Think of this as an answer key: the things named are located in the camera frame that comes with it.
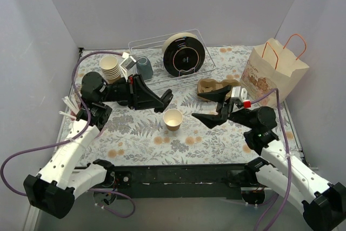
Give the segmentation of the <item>brown paper cup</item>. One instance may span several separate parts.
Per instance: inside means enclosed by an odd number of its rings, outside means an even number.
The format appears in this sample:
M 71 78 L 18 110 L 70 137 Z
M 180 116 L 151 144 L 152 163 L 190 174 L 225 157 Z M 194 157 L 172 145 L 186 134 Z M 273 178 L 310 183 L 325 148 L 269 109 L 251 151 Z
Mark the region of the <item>brown paper cup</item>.
M 177 131 L 183 121 L 183 114 L 178 109 L 169 109 L 163 115 L 164 123 L 169 131 Z

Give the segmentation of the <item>stack of paper cups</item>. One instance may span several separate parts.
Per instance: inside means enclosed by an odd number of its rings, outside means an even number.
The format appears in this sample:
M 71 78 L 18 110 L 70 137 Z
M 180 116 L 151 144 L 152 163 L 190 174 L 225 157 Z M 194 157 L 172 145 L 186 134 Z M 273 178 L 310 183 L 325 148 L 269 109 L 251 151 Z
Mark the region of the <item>stack of paper cups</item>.
M 99 66 L 108 83 L 114 83 L 121 78 L 118 59 L 115 56 L 104 56 L 100 60 Z

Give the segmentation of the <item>paper takeout bag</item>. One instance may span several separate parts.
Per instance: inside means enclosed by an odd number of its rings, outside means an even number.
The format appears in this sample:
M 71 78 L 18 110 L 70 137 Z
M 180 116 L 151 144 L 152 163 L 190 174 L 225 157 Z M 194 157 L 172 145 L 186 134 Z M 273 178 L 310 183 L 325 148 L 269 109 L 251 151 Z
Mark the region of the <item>paper takeout bag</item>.
M 288 49 L 290 40 L 283 45 L 270 38 L 253 47 L 240 78 L 251 98 L 257 100 L 277 88 L 279 101 L 283 102 L 308 71 L 301 55 L 296 56 Z

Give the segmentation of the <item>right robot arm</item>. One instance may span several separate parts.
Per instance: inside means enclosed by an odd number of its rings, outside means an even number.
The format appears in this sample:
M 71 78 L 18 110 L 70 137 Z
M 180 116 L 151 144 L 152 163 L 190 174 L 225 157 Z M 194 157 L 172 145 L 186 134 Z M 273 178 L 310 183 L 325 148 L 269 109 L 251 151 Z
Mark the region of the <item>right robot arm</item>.
M 244 167 L 248 185 L 272 189 L 303 215 L 312 230 L 333 230 L 345 220 L 345 186 L 320 177 L 290 152 L 288 141 L 273 132 L 280 111 L 267 106 L 252 109 L 247 90 L 240 86 L 228 85 L 198 96 L 217 103 L 214 115 L 192 114 L 208 128 L 230 120 L 250 129 L 244 138 L 259 157 Z

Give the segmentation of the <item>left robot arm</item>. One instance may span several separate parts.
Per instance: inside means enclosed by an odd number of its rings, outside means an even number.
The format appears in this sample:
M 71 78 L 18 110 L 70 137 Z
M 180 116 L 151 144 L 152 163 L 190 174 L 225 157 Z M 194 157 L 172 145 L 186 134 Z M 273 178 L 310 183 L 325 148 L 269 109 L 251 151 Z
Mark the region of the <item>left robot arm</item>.
M 85 74 L 81 86 L 81 109 L 66 139 L 37 175 L 28 175 L 24 180 L 30 204 L 62 219 L 72 209 L 74 201 L 90 188 L 116 187 L 118 177 L 114 165 L 106 160 L 97 159 L 83 171 L 73 173 L 87 147 L 108 122 L 112 108 L 107 104 L 124 102 L 130 109 L 153 109 L 162 113 L 172 98 L 170 89 L 158 97 L 139 74 L 128 79 L 121 78 L 112 84 L 97 72 Z

